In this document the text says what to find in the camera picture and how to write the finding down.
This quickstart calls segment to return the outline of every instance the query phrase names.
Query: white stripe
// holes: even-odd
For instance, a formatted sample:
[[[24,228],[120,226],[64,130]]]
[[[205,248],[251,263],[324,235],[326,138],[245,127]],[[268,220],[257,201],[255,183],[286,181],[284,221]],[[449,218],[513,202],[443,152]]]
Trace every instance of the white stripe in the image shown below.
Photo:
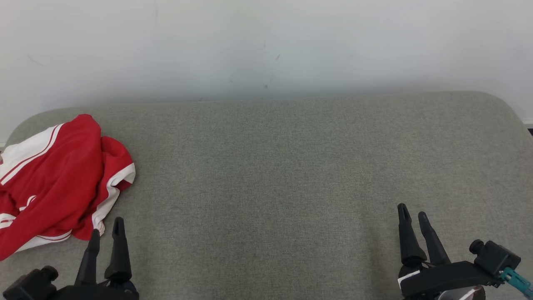
[[[69,232],[66,232],[64,234],[61,234],[61,235],[58,235],[58,236],[46,236],[46,235],[38,235],[38,237],[40,238],[45,238],[45,239],[49,239],[49,240],[62,240],[64,238],[67,238],[70,233],[72,232],[72,229],[69,230]]]
[[[19,211],[23,211],[23,210],[25,210],[25,209],[28,207],[28,205],[30,205],[30,203],[31,203],[33,200],[35,200],[35,198],[37,198],[37,196],[31,196],[30,198],[28,198],[28,203],[26,203],[26,206],[23,206],[23,207],[19,208]]]
[[[58,137],[58,133],[62,126],[63,124],[59,124],[55,127],[50,127],[45,131],[21,142],[20,144],[11,145],[6,148],[4,153],[2,153],[2,159],[4,160],[4,163],[0,165],[0,178],[5,176],[7,173],[9,173],[9,175],[0,181],[0,184],[5,185],[25,165],[48,152],[48,150],[50,150],[50,148],[54,145],[55,139]]]
[[[120,190],[115,186],[119,184],[122,180],[125,180],[129,183],[133,183],[135,179],[135,164],[130,164],[126,168],[118,171],[113,177],[109,178],[106,183],[106,188],[108,192],[108,197],[102,203],[96,206],[96,211],[93,213],[93,226],[94,229],[100,231],[100,235],[103,235],[106,227],[103,225],[103,219],[107,216],[115,202],[117,201]]]
[[[29,240],[24,245],[22,245],[22,247],[20,247],[15,252],[24,251],[26,249],[37,247],[37,246],[41,246],[41,245],[45,245],[45,244],[62,242],[62,241],[66,240],[66,239],[68,239],[70,237],[70,233],[71,232],[72,232],[72,230],[67,232],[67,233],[65,233],[65,234],[61,234],[59,236],[45,236],[46,239],[43,239],[43,238],[41,238],[41,236],[38,235],[38,236],[32,238],[31,240]]]
[[[420,270],[415,271],[413,273],[409,273],[409,274],[407,274],[407,275],[405,275],[403,277],[398,278],[398,285],[400,286],[400,289],[401,289],[401,282],[402,281],[406,280],[409,277],[413,277],[413,276],[415,276],[416,274],[419,274],[419,273],[420,273]]]
[[[6,228],[11,226],[11,223],[13,223],[13,220],[15,220],[15,216],[10,214],[0,214],[0,229]]]

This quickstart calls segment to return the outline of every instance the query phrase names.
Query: gray fabric surface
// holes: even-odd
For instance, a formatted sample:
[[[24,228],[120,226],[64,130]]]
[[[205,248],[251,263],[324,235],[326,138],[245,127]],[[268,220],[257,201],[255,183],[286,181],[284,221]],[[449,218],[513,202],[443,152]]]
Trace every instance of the gray fabric surface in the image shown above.
[[[125,219],[142,299],[401,299],[400,202],[428,214],[452,261],[493,240],[533,279],[533,139],[488,94],[60,109],[7,144],[80,113],[136,163],[105,224]],[[107,231],[99,279],[111,245]],[[0,263],[0,289],[44,265],[59,287],[73,283],[85,247],[70,238],[17,253]],[[510,286],[487,292],[522,299]]]

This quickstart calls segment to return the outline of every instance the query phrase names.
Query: red garment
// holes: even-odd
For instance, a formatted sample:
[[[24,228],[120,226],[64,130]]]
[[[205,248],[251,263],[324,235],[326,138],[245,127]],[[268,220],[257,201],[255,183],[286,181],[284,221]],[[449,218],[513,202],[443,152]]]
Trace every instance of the red garment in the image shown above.
[[[0,260],[17,251],[89,240],[135,178],[126,148],[100,137],[90,115],[7,147],[0,164]]]

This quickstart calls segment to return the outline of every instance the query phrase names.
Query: black mount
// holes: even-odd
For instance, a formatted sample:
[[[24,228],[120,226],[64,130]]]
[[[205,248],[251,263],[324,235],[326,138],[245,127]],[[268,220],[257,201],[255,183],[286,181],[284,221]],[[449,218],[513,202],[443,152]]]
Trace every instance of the black mount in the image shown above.
[[[56,269],[46,266],[22,276],[5,292],[6,300],[139,300],[139,294],[130,281],[132,277],[130,253],[124,229],[124,220],[115,219],[113,250],[106,269],[106,281],[96,283],[96,257],[100,251],[100,233],[94,230],[83,254],[78,276],[72,286],[60,290],[52,284],[58,277]]]
[[[447,290],[459,288],[475,286],[497,288],[504,283],[499,278],[500,271],[506,267],[514,270],[520,263],[520,257],[504,247],[492,241],[484,244],[480,240],[475,240],[470,246],[470,252],[477,255],[473,264],[467,261],[451,263],[426,213],[421,211],[418,214],[418,222],[426,240],[430,257],[428,263],[411,226],[409,211],[403,203],[398,205],[398,216],[403,264],[398,278],[420,271],[400,282],[405,300],[435,299]],[[478,297],[474,296],[474,299],[484,299],[484,290],[481,290],[482,292]]]

